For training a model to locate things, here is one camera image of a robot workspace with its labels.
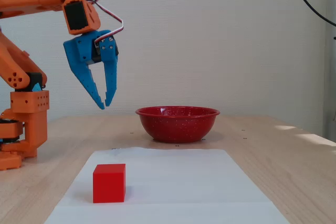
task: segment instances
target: red bowl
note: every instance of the red bowl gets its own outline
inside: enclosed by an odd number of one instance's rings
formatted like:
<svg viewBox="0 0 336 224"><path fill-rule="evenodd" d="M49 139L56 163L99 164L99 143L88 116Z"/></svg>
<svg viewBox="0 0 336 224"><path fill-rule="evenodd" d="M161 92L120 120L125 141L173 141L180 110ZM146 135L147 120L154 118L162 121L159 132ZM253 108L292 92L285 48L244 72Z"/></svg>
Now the red bowl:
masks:
<svg viewBox="0 0 336 224"><path fill-rule="evenodd" d="M157 106L138 109L142 126L156 141L192 143L212 128L218 110L190 106Z"/></svg>

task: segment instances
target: orange robotic arm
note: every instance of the orange robotic arm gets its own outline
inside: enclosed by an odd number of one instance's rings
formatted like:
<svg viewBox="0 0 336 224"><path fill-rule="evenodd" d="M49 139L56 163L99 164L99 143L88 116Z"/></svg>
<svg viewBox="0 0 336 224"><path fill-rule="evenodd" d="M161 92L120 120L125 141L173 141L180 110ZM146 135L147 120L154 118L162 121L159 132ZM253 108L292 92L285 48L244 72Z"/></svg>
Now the orange robotic arm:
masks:
<svg viewBox="0 0 336 224"><path fill-rule="evenodd" d="M84 34L99 29L98 13L91 2L86 0L0 0L0 18L26 14L63 10L69 33ZM0 76L9 86L23 89L29 84L26 72L40 72L45 86L47 76L2 33L0 34Z"/></svg>
<svg viewBox="0 0 336 224"><path fill-rule="evenodd" d="M0 0L0 19L20 15L63 11L69 33L81 36L66 41L69 65L97 105L103 109L89 64L104 62L108 86L106 105L114 96L118 49L115 31L100 31L100 20L93 4L122 20L97 3L97 0ZM49 91L42 90L47 76L0 30L0 76L15 89L10 94L10 109L0 115L0 170L18 168L22 158L35 157L47 140ZM25 139L18 141L25 128Z"/></svg>

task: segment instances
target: white paper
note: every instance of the white paper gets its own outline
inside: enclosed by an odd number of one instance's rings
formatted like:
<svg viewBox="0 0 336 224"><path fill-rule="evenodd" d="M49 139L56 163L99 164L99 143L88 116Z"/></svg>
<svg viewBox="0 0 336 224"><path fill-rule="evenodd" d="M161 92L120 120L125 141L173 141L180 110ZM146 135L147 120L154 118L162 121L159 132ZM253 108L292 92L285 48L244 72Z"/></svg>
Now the white paper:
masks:
<svg viewBox="0 0 336 224"><path fill-rule="evenodd" d="M93 204L98 164L126 164L124 203ZM127 148L94 152L47 224L288 221L223 150Z"/></svg>

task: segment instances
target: red block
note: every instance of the red block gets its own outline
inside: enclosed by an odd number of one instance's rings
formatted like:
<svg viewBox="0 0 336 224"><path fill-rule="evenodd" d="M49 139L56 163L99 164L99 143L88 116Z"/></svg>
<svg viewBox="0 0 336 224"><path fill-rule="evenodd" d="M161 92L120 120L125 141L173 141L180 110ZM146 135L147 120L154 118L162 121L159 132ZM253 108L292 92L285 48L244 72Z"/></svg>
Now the red block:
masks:
<svg viewBox="0 0 336 224"><path fill-rule="evenodd" d="M93 172L93 203L124 202L125 164L97 165Z"/></svg>

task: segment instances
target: wooden table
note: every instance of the wooden table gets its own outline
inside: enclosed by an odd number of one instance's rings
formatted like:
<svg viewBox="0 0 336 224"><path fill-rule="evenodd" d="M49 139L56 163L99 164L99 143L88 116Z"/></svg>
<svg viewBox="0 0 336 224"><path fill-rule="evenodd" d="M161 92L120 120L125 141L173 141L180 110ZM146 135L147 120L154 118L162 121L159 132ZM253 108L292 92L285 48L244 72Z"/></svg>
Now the wooden table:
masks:
<svg viewBox="0 0 336 224"><path fill-rule="evenodd" d="M179 146L152 141L137 116L51 122L37 158L0 172L0 223L43 223L92 152L133 146L224 149L290 223L336 223L336 143L264 116L218 116L206 140Z"/></svg>

